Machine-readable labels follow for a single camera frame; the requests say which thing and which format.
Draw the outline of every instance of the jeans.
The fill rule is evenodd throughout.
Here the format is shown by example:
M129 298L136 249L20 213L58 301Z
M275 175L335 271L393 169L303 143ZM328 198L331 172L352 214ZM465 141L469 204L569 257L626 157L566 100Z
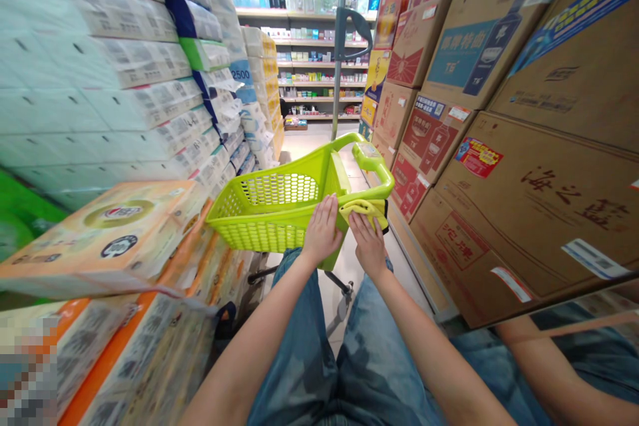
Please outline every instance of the jeans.
M300 251L285 253L274 285ZM386 264L392 271L388 259ZM355 297L337 361L326 336L319 288L316 270L296 304L280 349L253 403L248 424L445 424L441 409L424 388L395 321L371 279L364 276ZM517 424L551 424L512 355L489 330L468 333L454 339L453 344ZM636 353L634 357L630 355L624 367L634 369L625 376L632 377L633 371L639 371L638 364ZM602 382L604 388L595 386L605 390L605 383ZM634 392L636 399L639 387Z

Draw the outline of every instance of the product on shelf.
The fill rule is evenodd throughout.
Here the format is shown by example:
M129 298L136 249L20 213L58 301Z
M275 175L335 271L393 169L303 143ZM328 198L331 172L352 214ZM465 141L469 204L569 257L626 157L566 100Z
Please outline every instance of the product on shelf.
M489 110L639 152L627 128L636 118L632 68L626 75L613 67L635 61L625 46L635 38L638 3L554 0Z
M166 7L153 0L5 0L7 29L177 41Z
M10 388L13 401L5 412L16 417L22 401L38 398L60 419L120 326L128 312L127 303L126 296L82 298L0 312L4 343L13 348L16 359L29 365L29 371L39 371L37 379L17 382ZM55 367L50 363L53 358Z
M130 303L127 321L76 392L59 421L61 426L119 424L178 304L156 292L122 298Z
M149 289L205 199L189 181L116 185L3 262L3 287L46 298Z

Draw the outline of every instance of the store shelf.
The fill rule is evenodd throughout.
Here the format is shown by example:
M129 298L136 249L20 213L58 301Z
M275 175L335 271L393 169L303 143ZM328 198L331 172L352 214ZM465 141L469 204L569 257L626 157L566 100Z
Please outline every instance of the store shelf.
M351 102L351 103L360 103L364 97L340 97L340 102ZM333 97L314 97L314 98L298 98L298 97L289 97L284 98L284 101L288 101L291 103L332 103Z
M276 45L285 47L335 47L334 40L296 40L296 39L273 39ZM347 48L366 48L366 42L345 42Z
M300 82L293 81L293 83L280 83L281 87L334 87L335 83L330 82ZM341 87L365 87L366 82L340 82Z
M335 69L335 62L278 62L278 67L281 68L325 68L325 69ZM347 65L345 63L341 64L343 69L357 69L357 70L368 70L368 63L364 65Z
M335 15L326 15L321 13L300 13L291 12L285 9L248 9L248 8L236 8L235 11L238 17L243 18L289 18L289 19L302 19L302 20L335 20ZM364 18L369 21L377 21L376 14L364 15Z
M332 114L317 114L317 115L288 115L290 117L296 117L300 120L332 120ZM338 115L338 120L359 120L359 115Z

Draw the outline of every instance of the floor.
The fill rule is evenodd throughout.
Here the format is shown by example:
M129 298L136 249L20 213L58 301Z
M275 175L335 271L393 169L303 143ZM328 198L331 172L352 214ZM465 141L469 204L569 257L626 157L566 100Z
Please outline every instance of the floor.
M337 135L349 133L351 131L357 131L356 122L340 122L338 124ZM297 160L298 158L310 153L312 150L319 146L329 142L331 140L331 123L326 121L321 122L309 122L307 131L295 131L286 132L284 139L284 147L282 149L282 157L289 161ZM355 162L353 155L349 148L345 148L340 152L340 156L344 163L346 172L351 180L352 191L362 191L368 188L368 183L363 177L359 166ZM395 276L406 289L408 294L415 300L415 302L424 310L429 316L432 317L433 310L426 300L421 286L419 285L411 266L409 265L406 257L392 231L389 231L385 235L386 250L388 256L395 269ZM350 314L352 300L355 299L355 295L359 290L359 285L363 279L364 272L355 257L355 247L357 246L353 234L349 231L344 240L341 252L337 258L335 264L335 275L344 283L349 281L353 282L353 295L351 301L347 304L346 298L342 295L341 290L331 281L326 275L319 275L319 288L321 292L321 300L324 308L324 318L326 321L326 331L329 342L333 348L335 356L341 346L344 338L344 330L346 328L346 322L348 315ZM268 268L277 266L282 259L281 254L271 253L267 260L266 266ZM268 294L271 288L273 275L267 277L266 287L264 288L264 295Z

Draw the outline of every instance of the shopping cart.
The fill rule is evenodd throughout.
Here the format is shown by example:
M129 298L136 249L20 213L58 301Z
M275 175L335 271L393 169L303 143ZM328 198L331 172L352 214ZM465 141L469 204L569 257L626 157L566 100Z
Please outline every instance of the shopping cart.
M380 185L351 193L339 151L354 143L360 168L373 171ZM283 253L304 245L306 228L316 205L336 193L340 206L352 200L381 200L395 181L375 147L359 133L349 133L293 162L233 178L220 193L206 222L234 250ZM344 233L348 223L338 215ZM318 267L330 272L339 249Z

